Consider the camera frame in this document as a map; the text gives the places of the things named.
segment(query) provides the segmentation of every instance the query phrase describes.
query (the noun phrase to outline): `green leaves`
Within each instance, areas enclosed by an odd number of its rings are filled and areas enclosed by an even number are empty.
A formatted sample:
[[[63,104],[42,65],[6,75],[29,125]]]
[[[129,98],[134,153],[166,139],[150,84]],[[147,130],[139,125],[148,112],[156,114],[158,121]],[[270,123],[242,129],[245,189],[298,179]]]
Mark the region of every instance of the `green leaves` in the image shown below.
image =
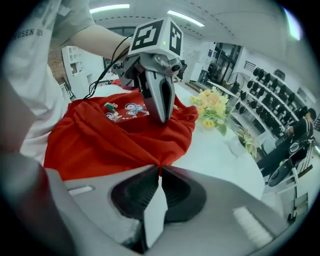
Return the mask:
[[[225,124],[219,124],[216,128],[221,133],[222,136],[226,136],[227,126]]]
[[[245,146],[246,151],[251,154],[252,157],[257,157],[257,147],[256,147],[256,140],[251,137],[247,129],[243,129],[240,127],[238,131],[235,132],[240,142]]]

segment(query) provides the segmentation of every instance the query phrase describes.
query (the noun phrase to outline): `person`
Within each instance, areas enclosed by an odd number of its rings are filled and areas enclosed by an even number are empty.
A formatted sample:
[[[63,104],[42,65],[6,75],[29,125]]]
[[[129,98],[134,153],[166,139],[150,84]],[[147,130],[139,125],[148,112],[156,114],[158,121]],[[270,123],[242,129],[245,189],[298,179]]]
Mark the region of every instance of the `person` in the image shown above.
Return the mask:
[[[313,108],[309,108],[303,118],[289,127],[287,130],[288,138],[257,163],[258,167],[262,169],[261,172],[264,177],[271,175],[279,167],[281,161],[289,158],[289,148],[294,141],[302,137],[311,138],[313,136],[313,123],[316,118],[316,111]],[[308,149],[301,148],[294,154],[292,156],[293,164],[305,158],[307,151]]]
[[[20,152],[44,163],[48,136],[67,103],[48,66],[51,47],[79,47],[111,59],[124,37],[95,25],[89,0],[44,0],[21,24],[2,60],[2,74],[35,115]],[[115,58],[130,46],[128,40]]]

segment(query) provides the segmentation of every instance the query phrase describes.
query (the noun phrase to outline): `cartoon print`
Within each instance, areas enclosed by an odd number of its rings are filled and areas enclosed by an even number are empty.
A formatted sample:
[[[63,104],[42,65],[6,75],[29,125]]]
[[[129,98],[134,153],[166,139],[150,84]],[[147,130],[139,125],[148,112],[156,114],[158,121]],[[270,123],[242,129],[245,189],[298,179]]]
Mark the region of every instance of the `cartoon print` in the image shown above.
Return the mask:
[[[118,107],[118,105],[117,104],[114,104],[114,103],[106,103],[105,105],[104,105],[108,110],[110,110],[110,111],[113,111],[113,113],[110,113],[110,112],[108,112],[108,113],[106,113],[105,114],[105,116],[107,117],[107,118],[109,118],[111,121],[117,121],[119,118],[121,118],[122,117],[122,115],[119,115],[119,113],[116,111],[116,108]]]
[[[130,116],[135,116],[138,112],[145,113],[145,116],[149,115],[149,112],[145,110],[143,106],[135,103],[128,103],[124,108],[128,110],[126,114]]]

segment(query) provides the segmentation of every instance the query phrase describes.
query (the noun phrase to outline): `red t-shirt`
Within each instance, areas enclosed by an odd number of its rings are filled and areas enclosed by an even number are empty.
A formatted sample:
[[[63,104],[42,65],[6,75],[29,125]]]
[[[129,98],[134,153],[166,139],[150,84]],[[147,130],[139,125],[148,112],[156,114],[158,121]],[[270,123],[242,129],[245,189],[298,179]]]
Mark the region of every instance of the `red t-shirt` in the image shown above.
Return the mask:
[[[112,84],[112,85],[120,86],[120,87],[122,88],[120,79],[115,79],[115,80],[113,80],[113,81],[111,82],[111,84]],[[123,89],[125,89],[125,90],[130,90],[130,91],[138,90],[138,88],[132,88],[132,87],[129,87],[129,86],[125,86],[125,87],[123,87]]]
[[[194,106],[177,97],[174,104],[171,119],[161,124],[138,91],[75,100],[49,135],[44,167],[65,181],[171,165],[187,152],[198,118]]]

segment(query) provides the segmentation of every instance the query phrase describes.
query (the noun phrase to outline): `printed graphic on shirt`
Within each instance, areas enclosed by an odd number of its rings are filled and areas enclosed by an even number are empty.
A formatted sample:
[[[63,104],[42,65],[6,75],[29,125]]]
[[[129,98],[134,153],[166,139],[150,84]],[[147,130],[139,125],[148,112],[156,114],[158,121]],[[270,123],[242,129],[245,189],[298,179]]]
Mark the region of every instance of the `printed graphic on shirt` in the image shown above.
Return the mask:
[[[163,20],[159,20],[139,27],[135,34],[131,50],[155,46],[158,42],[162,24]]]
[[[125,109],[129,110],[126,114],[130,116],[136,116],[138,112],[145,113],[145,116],[149,115],[149,112],[145,110],[143,106],[135,103],[128,103],[125,105]]]
[[[181,52],[182,33],[179,28],[171,22],[170,25],[170,45],[169,50],[180,55]]]
[[[107,102],[104,105],[109,111],[112,111],[113,113],[106,113],[105,116],[109,118],[111,121],[117,121],[122,117],[122,115],[119,115],[119,113],[116,111],[116,108],[118,107],[118,104]]]

